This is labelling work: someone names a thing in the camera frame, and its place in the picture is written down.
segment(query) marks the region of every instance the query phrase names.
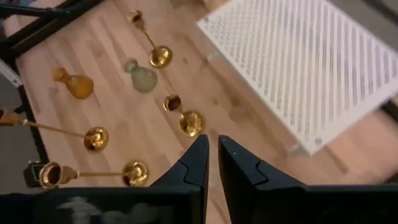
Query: gold cup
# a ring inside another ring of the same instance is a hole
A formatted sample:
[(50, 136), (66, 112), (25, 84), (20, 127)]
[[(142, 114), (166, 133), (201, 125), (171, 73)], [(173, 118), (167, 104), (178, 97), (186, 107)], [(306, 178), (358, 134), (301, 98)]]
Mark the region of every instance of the gold cup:
[(128, 21), (134, 24), (148, 39), (153, 49), (149, 54), (149, 62), (155, 68), (162, 68), (167, 66), (173, 57), (173, 52), (167, 46), (161, 45), (156, 46), (152, 39), (149, 37), (148, 31), (145, 28), (145, 22), (142, 18), (142, 12), (140, 10), (133, 10), (127, 17)]
[(70, 166), (61, 166), (57, 162), (49, 162), (40, 170), (40, 185), (46, 189), (53, 189), (67, 184), (79, 177), (109, 177), (121, 176), (123, 183), (129, 187), (143, 187), (149, 177), (148, 166), (142, 161), (129, 161), (121, 173), (117, 172), (79, 172)]
[(101, 151), (107, 145), (109, 141), (109, 134), (107, 130), (103, 127), (90, 128), (86, 134), (78, 134), (71, 131), (66, 131), (63, 129), (47, 126), (44, 124), (37, 124), (27, 119), (22, 119), (17, 113), (9, 113), (7, 109), (0, 109), (0, 126), (32, 126), (36, 128), (47, 129), (50, 131), (55, 131), (75, 137), (80, 137), (84, 139), (84, 146), (89, 151)]
[(181, 99), (178, 95), (171, 94), (167, 96), (164, 100), (163, 107), (166, 111), (174, 111), (180, 114), (178, 128), (187, 136), (198, 136), (205, 129), (205, 117), (196, 110), (183, 111)]

